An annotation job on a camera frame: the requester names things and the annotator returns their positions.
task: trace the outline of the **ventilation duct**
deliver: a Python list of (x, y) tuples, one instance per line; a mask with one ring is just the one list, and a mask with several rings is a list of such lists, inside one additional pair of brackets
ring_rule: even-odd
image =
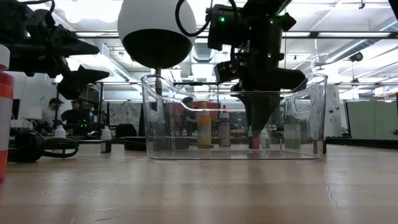
[[(397, 32), (398, 31), (398, 23), (395, 17), (390, 18), (386, 22), (383, 22), (381, 25), (377, 26), (372, 31), (379, 32)], [(340, 47), (338, 50), (326, 55), (323, 59), (324, 63), (319, 63), (319, 65), (327, 65), (331, 63), (336, 63), (340, 60), (348, 58), (353, 54), (372, 46), (373, 44), (379, 42), (381, 39), (366, 39), (366, 40), (353, 40), (350, 43)]]
[(193, 59), (199, 63), (209, 63), (213, 59), (215, 50), (209, 49), (207, 43), (195, 43), (193, 45)]

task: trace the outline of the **yellow bottle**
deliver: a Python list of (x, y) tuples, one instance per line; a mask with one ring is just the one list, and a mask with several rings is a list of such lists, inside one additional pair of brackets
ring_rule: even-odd
[(203, 111), (197, 113), (198, 123), (198, 145), (211, 145), (211, 118), (207, 109), (206, 102), (202, 103)]

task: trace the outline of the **orange and white cylinder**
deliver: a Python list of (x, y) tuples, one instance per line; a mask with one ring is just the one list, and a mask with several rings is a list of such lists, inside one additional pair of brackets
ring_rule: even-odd
[(14, 98), (14, 77), (5, 73), (9, 68), (10, 51), (0, 45), (0, 184), (6, 177), (8, 142)]

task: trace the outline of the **robotic arm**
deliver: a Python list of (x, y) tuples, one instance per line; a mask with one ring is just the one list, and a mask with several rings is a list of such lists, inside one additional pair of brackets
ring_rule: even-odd
[(69, 100), (78, 98), (87, 84), (109, 76), (108, 72), (88, 70), (82, 66), (71, 71), (67, 57), (98, 54), (100, 50), (78, 40), (62, 25), (56, 26), (50, 11), (32, 11), (24, 2), (0, 0), (0, 44), (11, 52), (11, 71), (24, 72), (28, 77), (47, 73), (50, 78), (55, 78), (61, 74), (63, 80), (57, 89)]
[[(208, 47), (221, 50), (222, 45), (231, 45), (231, 60), (215, 67), (218, 83), (239, 79), (233, 91), (280, 91), (294, 90), (305, 81), (299, 70), (278, 68), (284, 59), (280, 53), (282, 31), (287, 32), (296, 23), (288, 13), (279, 14), (292, 0), (248, 0), (244, 7), (216, 4), (206, 10), (206, 25), (210, 23)], [(176, 21), (180, 30), (188, 34), (179, 21), (179, 6)], [(245, 105), (248, 125), (257, 136), (268, 122), (281, 100), (279, 94), (259, 96), (245, 93), (236, 95)]]

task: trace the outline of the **workbench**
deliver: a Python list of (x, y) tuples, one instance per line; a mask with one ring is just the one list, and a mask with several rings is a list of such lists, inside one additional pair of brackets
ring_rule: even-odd
[(9, 164), (0, 223), (397, 223), (398, 152), (322, 161), (155, 161), (114, 145)]

